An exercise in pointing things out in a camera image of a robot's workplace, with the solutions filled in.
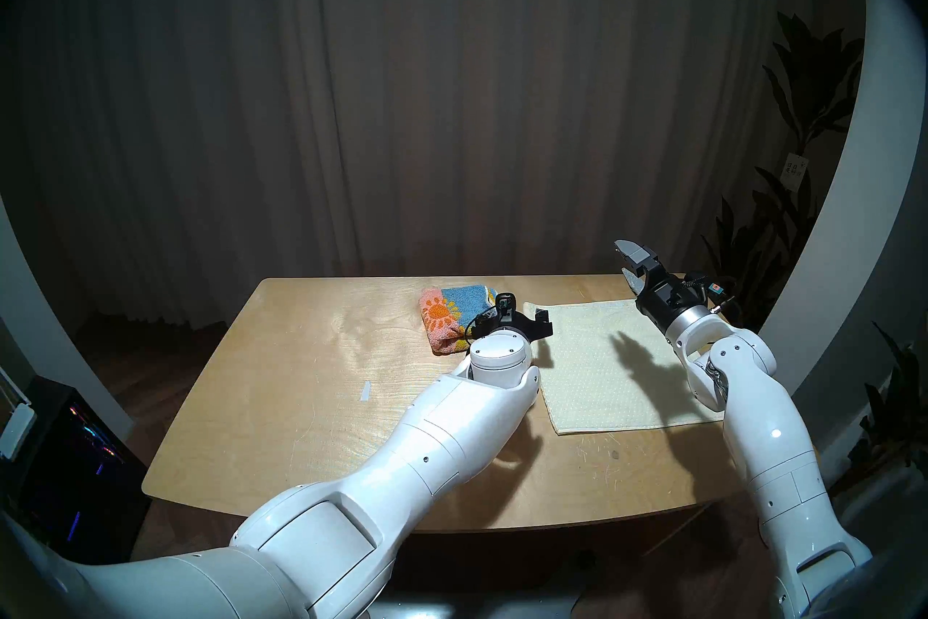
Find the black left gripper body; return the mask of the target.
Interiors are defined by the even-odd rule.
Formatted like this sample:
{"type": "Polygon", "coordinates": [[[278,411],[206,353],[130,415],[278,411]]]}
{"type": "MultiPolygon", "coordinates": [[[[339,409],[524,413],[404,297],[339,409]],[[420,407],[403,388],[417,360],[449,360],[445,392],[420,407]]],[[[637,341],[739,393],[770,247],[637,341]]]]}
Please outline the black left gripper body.
{"type": "Polygon", "coordinates": [[[500,329],[514,331],[527,342],[538,342],[553,335],[552,322],[535,322],[535,316],[532,318],[521,312],[505,315],[499,312],[483,312],[478,314],[472,323],[471,341],[475,342],[500,329]]]}

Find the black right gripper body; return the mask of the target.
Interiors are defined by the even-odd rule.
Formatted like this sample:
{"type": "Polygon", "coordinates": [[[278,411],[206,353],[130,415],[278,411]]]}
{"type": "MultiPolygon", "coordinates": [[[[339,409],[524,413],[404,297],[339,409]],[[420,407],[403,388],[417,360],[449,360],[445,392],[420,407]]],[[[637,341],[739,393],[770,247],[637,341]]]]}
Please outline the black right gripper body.
{"type": "Polygon", "coordinates": [[[679,277],[670,273],[657,259],[646,259],[636,266],[636,275],[643,280],[636,306],[661,332],[667,332],[681,316],[687,327],[708,315],[706,280],[701,272],[679,277]]]}

